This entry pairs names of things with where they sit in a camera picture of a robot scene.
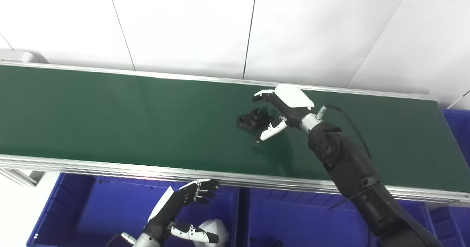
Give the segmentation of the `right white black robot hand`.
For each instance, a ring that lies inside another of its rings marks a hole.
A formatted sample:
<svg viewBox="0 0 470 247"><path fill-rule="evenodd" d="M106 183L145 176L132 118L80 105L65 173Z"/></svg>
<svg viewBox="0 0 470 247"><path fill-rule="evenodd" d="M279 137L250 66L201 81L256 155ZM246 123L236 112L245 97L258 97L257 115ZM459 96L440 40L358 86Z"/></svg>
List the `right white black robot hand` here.
<svg viewBox="0 0 470 247"><path fill-rule="evenodd" d="M263 142L286 128L298 128L309 134L322 120L312 112L313 101L297 86L280 84L275 89L260 90L255 93L253 102L266 101L271 103L281 114L273 120L261 133L256 142Z"/></svg>

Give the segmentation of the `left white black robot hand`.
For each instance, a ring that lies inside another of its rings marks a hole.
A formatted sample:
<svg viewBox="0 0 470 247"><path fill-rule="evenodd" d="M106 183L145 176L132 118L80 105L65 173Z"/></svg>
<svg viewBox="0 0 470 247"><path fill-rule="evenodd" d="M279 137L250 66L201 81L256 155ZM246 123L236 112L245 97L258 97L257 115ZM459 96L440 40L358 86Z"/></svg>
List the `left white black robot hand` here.
<svg viewBox="0 0 470 247"><path fill-rule="evenodd" d="M135 246L161 247L171 235L196 242L218 243L217 234L189 223L176 222L176 217L183 207L194 202L208 205L210 200L216 197L215 192L219 185L220 182L216 179L197 179L178 190L169 187L158 200L151 219L148 220Z"/></svg>

